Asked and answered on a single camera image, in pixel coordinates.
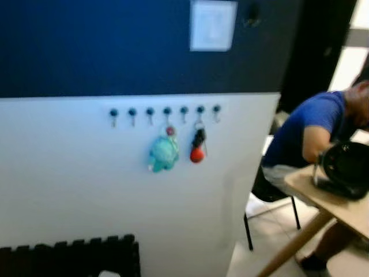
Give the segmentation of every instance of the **dark blue wall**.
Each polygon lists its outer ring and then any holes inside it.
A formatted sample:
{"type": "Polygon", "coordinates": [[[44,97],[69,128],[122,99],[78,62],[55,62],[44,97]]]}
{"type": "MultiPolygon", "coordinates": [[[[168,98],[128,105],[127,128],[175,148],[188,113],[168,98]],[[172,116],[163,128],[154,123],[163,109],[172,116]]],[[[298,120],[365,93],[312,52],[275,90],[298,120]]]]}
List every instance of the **dark blue wall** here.
{"type": "Polygon", "coordinates": [[[232,48],[189,51],[189,0],[0,3],[0,97],[278,91],[300,1],[256,1],[232,48]]]}

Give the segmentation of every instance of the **blue plush toy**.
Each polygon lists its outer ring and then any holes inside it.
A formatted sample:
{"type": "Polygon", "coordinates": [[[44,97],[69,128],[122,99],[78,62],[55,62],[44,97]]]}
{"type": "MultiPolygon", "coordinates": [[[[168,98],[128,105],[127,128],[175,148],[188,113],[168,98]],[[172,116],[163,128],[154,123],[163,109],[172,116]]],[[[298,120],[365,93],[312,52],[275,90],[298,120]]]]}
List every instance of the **blue plush toy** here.
{"type": "Polygon", "coordinates": [[[165,133],[154,143],[150,151],[149,170],[159,172],[162,169],[170,170],[179,159],[179,148],[176,141],[175,129],[168,126],[165,133]]]}

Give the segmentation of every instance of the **blue t-shirt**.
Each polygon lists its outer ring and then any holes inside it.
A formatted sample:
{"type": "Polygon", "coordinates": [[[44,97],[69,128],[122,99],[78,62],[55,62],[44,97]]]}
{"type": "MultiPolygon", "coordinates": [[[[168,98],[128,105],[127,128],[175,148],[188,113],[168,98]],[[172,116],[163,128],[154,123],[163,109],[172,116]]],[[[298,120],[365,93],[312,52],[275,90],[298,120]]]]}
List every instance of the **blue t-shirt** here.
{"type": "Polygon", "coordinates": [[[274,135],[263,158],[263,166],[285,164],[304,167],[303,133],[307,126],[321,126],[335,140],[344,125],[345,99],[341,91],[319,93],[303,102],[274,135]]]}

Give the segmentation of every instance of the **black bag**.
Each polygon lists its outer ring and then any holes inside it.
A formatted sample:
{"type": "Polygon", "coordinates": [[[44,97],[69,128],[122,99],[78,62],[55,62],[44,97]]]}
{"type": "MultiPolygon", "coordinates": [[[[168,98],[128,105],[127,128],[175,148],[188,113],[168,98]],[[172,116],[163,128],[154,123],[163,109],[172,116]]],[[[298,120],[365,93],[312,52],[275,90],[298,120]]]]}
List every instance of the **black bag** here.
{"type": "Polygon", "coordinates": [[[347,141],[322,153],[315,165],[314,185],[352,200],[363,198],[369,190],[369,146],[347,141]],[[328,179],[317,177],[318,166],[328,179]]]}

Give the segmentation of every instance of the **wooden table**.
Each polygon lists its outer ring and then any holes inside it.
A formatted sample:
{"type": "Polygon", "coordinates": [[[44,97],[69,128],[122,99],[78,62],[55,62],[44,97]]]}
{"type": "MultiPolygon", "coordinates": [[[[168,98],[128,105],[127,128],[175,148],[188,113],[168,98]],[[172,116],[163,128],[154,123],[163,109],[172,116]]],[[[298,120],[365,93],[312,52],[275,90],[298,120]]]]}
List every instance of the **wooden table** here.
{"type": "Polygon", "coordinates": [[[319,208],[319,212],[294,239],[276,254],[258,277],[272,274],[332,218],[336,218],[358,235],[369,239],[369,194],[359,201],[350,201],[317,189],[312,183],[312,169],[313,166],[308,166],[288,174],[285,177],[285,182],[313,202],[319,208]]]}

